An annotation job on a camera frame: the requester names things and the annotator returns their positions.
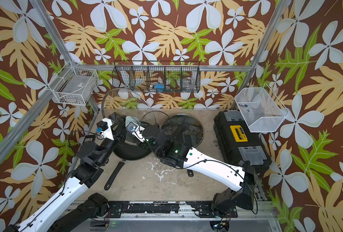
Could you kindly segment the green microfibre cloth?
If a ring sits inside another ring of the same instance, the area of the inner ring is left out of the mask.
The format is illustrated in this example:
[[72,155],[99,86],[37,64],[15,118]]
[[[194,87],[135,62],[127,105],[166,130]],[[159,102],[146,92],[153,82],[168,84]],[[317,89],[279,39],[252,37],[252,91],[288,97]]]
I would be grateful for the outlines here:
[[126,120],[125,120],[126,126],[130,125],[131,123],[133,123],[136,126],[139,126],[141,124],[138,118],[126,116]]

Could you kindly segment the glass pot lid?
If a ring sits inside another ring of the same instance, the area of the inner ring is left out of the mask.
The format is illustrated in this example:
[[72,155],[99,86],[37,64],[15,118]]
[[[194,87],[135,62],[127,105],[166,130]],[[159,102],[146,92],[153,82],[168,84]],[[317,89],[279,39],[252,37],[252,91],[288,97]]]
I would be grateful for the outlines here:
[[146,124],[138,117],[137,111],[143,110],[153,114],[151,105],[142,98],[139,92],[126,88],[116,88],[108,91],[102,99],[102,118],[108,118],[112,113],[138,118],[141,124]]
[[188,114],[175,114],[164,120],[161,129],[168,136],[174,136],[178,141],[197,147],[204,138],[202,123]]

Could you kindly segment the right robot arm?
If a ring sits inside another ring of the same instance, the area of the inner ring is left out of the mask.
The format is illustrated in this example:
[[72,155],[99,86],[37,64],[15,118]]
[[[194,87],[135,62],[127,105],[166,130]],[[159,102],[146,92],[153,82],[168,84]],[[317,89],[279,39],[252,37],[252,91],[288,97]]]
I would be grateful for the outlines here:
[[216,215],[225,215],[236,207],[258,213],[255,198],[254,169],[234,166],[209,157],[190,142],[181,140],[185,126],[180,125],[171,135],[158,124],[142,125],[127,122],[125,128],[141,142],[145,142],[161,163],[175,169],[187,169],[204,174],[225,184],[228,189],[214,195],[211,210]]

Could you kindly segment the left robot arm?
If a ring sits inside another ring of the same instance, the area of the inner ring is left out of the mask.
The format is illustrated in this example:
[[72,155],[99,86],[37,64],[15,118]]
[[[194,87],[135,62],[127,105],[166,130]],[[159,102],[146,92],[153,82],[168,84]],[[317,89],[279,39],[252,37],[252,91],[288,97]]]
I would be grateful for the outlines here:
[[102,216],[107,209],[107,199],[95,193],[75,210],[62,213],[99,179],[115,147],[125,139],[126,117],[112,113],[97,123],[97,132],[103,138],[100,145],[85,141],[77,152],[79,166],[68,173],[60,190],[40,209],[18,225],[11,224],[6,232],[70,232],[85,220]]

